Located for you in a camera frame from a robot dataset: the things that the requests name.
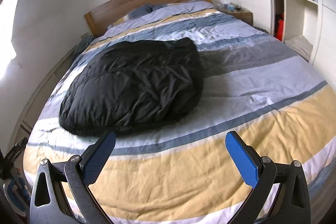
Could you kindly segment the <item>black puffer down jacket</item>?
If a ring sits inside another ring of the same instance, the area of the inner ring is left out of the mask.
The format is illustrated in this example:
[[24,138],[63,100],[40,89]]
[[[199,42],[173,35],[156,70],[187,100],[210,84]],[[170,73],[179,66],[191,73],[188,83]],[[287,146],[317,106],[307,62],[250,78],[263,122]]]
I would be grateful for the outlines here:
[[203,90],[194,42],[120,42],[94,56],[60,105],[59,124],[79,136],[149,130],[184,118]]

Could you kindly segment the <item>striped pillow at headboard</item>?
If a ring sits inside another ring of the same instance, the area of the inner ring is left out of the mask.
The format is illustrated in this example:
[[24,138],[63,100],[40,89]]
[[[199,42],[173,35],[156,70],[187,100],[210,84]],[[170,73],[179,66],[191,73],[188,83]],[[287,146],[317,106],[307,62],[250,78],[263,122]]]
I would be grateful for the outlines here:
[[152,4],[145,4],[145,5],[142,5],[141,7],[139,8],[136,8],[135,10],[127,13],[126,15],[122,16],[120,19],[116,20],[114,23],[110,24],[108,27],[107,27],[107,30],[109,30],[110,28],[112,27],[115,27],[119,24],[122,24],[124,22],[127,22],[131,19],[136,19],[136,18],[139,18],[141,16],[144,16],[144,15],[147,15],[151,12],[154,12],[158,9],[161,9],[161,8],[164,8],[164,7],[167,7],[168,4],[159,4],[159,5],[152,5]]

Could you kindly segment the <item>small items on nightstand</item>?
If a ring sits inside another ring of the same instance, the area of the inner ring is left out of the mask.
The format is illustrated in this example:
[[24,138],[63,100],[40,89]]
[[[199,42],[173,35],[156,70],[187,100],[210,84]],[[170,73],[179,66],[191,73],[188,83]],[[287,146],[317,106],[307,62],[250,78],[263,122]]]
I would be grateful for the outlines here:
[[217,5],[218,8],[223,11],[236,12],[244,10],[241,6],[236,5],[232,2],[219,2]]

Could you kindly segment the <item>white sliding wardrobe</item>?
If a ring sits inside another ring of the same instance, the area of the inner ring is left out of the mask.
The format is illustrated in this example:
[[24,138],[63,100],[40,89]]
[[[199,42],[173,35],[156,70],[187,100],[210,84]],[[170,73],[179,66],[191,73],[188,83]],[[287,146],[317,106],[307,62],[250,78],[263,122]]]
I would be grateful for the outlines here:
[[253,23],[274,36],[276,15],[284,13],[282,42],[303,35],[313,45],[309,62],[335,85],[335,0],[238,0]]

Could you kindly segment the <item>dark teal cloth pile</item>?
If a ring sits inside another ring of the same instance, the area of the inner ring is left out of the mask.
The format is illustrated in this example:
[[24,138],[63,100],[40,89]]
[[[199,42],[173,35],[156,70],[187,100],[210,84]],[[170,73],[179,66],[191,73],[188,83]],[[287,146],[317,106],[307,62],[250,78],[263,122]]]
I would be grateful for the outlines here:
[[75,60],[79,55],[81,55],[94,39],[95,38],[92,35],[83,37],[73,53],[73,59]]

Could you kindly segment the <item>bright window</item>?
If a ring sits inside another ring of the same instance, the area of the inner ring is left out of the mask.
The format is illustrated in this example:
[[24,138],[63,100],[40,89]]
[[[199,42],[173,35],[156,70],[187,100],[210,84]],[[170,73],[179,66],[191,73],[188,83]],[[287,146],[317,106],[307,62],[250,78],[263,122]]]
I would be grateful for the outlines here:
[[4,0],[1,3],[1,79],[5,76],[9,63],[17,55],[11,41],[16,7],[15,0]]

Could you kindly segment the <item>folded white cloth on shelf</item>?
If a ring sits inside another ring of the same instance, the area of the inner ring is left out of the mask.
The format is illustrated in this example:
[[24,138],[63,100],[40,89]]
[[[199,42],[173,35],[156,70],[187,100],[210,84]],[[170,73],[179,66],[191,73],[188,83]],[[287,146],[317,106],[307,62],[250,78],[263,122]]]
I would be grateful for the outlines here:
[[306,39],[305,36],[300,35],[291,39],[286,39],[284,40],[284,43],[296,53],[298,53],[301,57],[303,57],[306,61],[310,60],[313,45]]

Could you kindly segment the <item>red object by wardrobe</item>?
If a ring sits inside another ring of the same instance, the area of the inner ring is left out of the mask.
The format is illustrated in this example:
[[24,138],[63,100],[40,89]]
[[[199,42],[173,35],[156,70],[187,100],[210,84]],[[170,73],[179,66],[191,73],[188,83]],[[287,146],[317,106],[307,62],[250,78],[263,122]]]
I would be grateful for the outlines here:
[[276,15],[276,25],[274,29],[274,37],[280,41],[283,38],[283,30],[284,30],[284,13]]

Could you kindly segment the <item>wooden nightstand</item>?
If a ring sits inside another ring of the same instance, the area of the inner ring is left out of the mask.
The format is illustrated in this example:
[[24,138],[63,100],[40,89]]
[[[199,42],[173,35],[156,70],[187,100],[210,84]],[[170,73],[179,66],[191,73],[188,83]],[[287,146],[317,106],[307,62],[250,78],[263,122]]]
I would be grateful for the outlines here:
[[219,11],[224,12],[227,15],[231,15],[236,19],[239,19],[250,26],[253,26],[253,13],[249,10],[241,8],[240,10],[234,9],[233,11],[228,9],[219,9]]

